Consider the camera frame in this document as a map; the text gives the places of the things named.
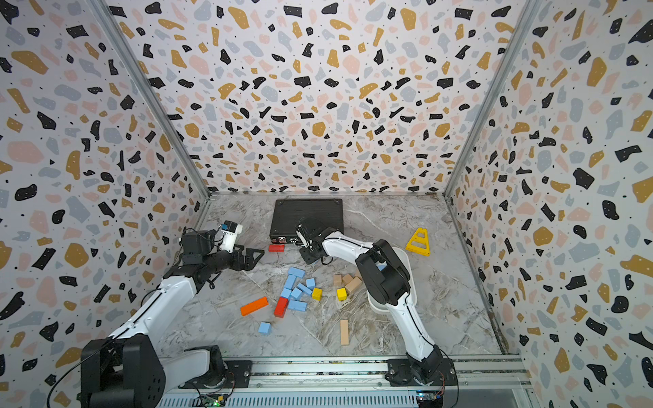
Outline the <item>white plastic tray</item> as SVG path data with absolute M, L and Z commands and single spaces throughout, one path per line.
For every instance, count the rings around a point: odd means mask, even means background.
M 404 270 L 406 273 L 408 273 L 408 281 L 402 282 L 402 287 L 405 289 L 406 293 L 408 294 L 408 298 L 411 300 L 413 305 L 416 306 L 418 303 L 418 294 L 416 292 L 416 285 L 410 258 L 408 257 L 408 254 L 405 250 L 398 248 L 397 246 L 394 246 L 393 250 L 395 251 L 397 258 L 399 258 L 403 264 Z M 381 316 L 389 315 L 388 304 L 381 304 L 369 292 L 367 293 L 367 302 L 373 313 Z

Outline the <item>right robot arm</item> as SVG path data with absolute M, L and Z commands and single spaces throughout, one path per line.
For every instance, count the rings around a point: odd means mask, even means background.
M 409 262 L 402 262 L 394 248 L 383 239 L 358 241 L 314 218 L 304 218 L 296 228 L 300 253 L 307 263 L 324 257 L 339 258 L 357 267 L 368 294 L 386 307 L 396 323 L 406 347 L 409 377 L 390 375 L 393 384 L 446 383 L 449 359 L 428 334 L 412 300 Z

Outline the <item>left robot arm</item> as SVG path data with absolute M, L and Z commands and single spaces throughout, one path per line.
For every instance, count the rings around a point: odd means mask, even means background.
M 263 258 L 264 250 L 237 244 L 240 231 L 231 222 L 219 231 L 185 231 L 178 260 L 151 297 L 107 338 L 83 348 L 75 366 L 81 374 L 81 406 L 156 407 L 180 386 L 199 391 L 236 382 L 216 345 L 191 348 L 173 358 L 159 356 L 156 347 L 180 311 L 224 270 L 250 271 Z

